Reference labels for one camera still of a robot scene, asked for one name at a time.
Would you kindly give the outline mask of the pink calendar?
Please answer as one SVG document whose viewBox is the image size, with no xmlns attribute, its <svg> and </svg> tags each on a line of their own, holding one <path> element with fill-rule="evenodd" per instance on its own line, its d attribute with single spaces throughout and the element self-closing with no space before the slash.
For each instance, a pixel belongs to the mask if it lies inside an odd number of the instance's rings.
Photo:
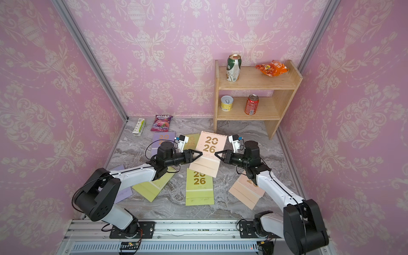
<svg viewBox="0 0 408 255">
<path fill-rule="evenodd" d="M 265 191 L 255 185 L 245 175 L 239 175 L 239 178 L 229 189 L 229 193 L 249 209 L 253 210 L 259 199 L 265 194 Z"/>
<path fill-rule="evenodd" d="M 196 151 L 203 154 L 192 162 L 189 169 L 215 178 L 221 160 L 215 156 L 216 152 L 224 150 L 227 136 L 202 131 L 196 146 Z"/>
</svg>

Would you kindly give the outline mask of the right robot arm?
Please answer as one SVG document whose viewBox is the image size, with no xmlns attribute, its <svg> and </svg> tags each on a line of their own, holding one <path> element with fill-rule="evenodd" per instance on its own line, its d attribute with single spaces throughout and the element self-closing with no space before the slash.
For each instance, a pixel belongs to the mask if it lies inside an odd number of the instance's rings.
<svg viewBox="0 0 408 255">
<path fill-rule="evenodd" d="M 246 141 L 242 154 L 234 149 L 218 151 L 215 156 L 225 164 L 243 168 L 247 178 L 264 190 L 282 211 L 281 218 L 267 211 L 256 215 L 254 226 L 259 235 L 277 235 L 295 255 L 305 255 L 329 244 L 318 204 L 297 195 L 276 177 L 261 158 L 257 142 Z"/>
</svg>

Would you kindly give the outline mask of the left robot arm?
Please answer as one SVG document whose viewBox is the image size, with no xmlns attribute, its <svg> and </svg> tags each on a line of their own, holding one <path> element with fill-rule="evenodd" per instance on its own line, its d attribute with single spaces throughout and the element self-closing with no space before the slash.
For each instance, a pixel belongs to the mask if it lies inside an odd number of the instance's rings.
<svg viewBox="0 0 408 255">
<path fill-rule="evenodd" d="M 122 171 L 95 170 L 74 193 L 72 206 L 93 222 L 103 221 L 112 225 L 126 238 L 142 235 L 138 219 L 115 204 L 118 193 L 136 184 L 156 181 L 168 173 L 169 167 L 190 164 L 202 155 L 202 152 L 193 149 L 177 152 L 173 142 L 164 141 L 157 154 L 138 167 Z"/>
</svg>

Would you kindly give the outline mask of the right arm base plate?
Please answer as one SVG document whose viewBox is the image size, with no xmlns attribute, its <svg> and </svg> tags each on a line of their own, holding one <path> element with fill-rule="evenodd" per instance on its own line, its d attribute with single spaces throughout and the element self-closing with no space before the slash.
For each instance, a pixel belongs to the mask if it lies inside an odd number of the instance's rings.
<svg viewBox="0 0 408 255">
<path fill-rule="evenodd" d="M 259 233 L 255 227 L 254 221 L 238 220 L 236 228 L 240 232 L 241 239 L 279 239 L 280 237 L 273 233 Z"/>
</svg>

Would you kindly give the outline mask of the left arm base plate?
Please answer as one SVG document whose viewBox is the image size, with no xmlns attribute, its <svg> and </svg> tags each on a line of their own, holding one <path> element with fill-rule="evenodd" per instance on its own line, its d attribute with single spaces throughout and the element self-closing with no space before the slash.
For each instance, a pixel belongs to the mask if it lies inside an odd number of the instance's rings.
<svg viewBox="0 0 408 255">
<path fill-rule="evenodd" d="M 110 239 L 152 239 L 156 223 L 154 221 L 139 221 L 138 228 L 134 234 L 128 234 L 116 226 L 112 227 L 109 234 Z"/>
</svg>

